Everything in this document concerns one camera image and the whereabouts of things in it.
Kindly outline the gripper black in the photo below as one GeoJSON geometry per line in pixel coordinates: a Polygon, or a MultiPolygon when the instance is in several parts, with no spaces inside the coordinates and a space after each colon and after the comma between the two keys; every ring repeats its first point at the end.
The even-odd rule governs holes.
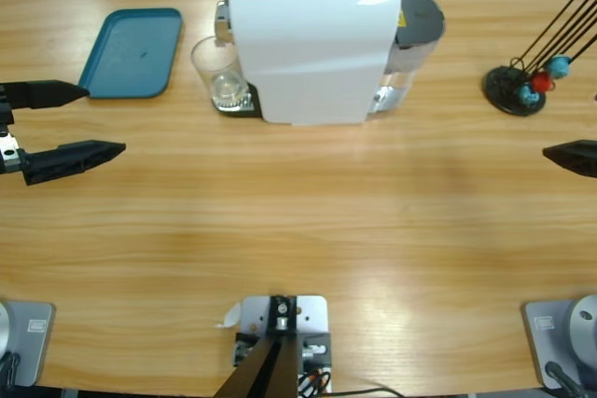
{"type": "MultiPolygon", "coordinates": [[[[60,107],[90,95],[79,85],[59,80],[7,82],[1,84],[1,100],[13,109],[60,107]]],[[[14,123],[11,108],[1,109],[1,173],[21,172],[27,185],[36,185],[81,174],[121,154],[124,143],[88,140],[62,144],[37,153],[21,150],[10,133],[14,123]]]]}

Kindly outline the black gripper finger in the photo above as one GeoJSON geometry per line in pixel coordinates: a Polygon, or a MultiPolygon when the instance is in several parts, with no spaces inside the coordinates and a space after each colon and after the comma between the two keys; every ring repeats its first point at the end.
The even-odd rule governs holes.
{"type": "Polygon", "coordinates": [[[597,142],[577,140],[542,149],[542,154],[556,165],[585,177],[596,177],[597,142]]]}

